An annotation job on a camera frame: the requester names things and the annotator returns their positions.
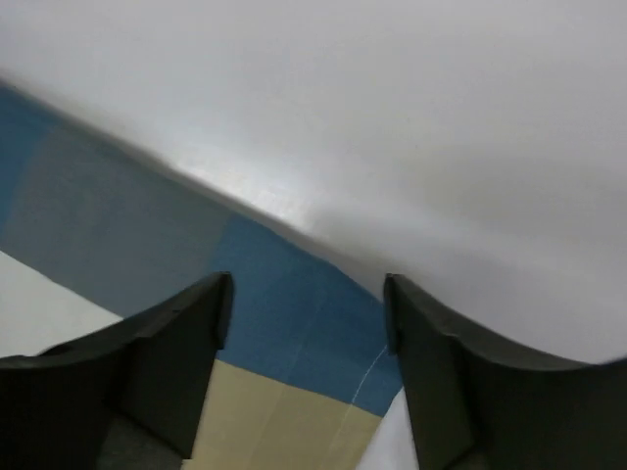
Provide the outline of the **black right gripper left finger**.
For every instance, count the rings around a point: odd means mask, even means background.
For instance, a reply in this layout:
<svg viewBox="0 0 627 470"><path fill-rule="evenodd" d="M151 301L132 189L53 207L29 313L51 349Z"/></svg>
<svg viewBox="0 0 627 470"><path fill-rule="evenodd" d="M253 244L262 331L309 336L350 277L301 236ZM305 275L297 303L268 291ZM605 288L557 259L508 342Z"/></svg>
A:
<svg viewBox="0 0 627 470"><path fill-rule="evenodd" d="M227 272L36 355L1 360L5 469L178 469L234 297Z"/></svg>

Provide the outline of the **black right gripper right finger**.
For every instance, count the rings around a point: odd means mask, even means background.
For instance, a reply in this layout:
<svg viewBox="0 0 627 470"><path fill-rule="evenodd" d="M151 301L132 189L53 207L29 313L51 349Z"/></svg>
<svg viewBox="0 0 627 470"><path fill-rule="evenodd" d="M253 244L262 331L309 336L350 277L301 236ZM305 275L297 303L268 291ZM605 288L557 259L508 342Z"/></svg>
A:
<svg viewBox="0 0 627 470"><path fill-rule="evenodd" d="M422 469L622 469L626 362L589 364L511 341L390 274L388 346Z"/></svg>

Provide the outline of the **blue beige checked placemat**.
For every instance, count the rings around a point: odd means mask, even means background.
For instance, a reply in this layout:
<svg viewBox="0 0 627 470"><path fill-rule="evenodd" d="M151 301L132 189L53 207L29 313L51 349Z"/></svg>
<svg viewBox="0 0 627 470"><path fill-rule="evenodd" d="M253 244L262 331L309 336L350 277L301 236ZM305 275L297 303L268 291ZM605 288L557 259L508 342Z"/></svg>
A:
<svg viewBox="0 0 627 470"><path fill-rule="evenodd" d="M36 354L214 271L235 299L188 469L363 469L401 388L383 306L328 262L1 90L1 353Z"/></svg>

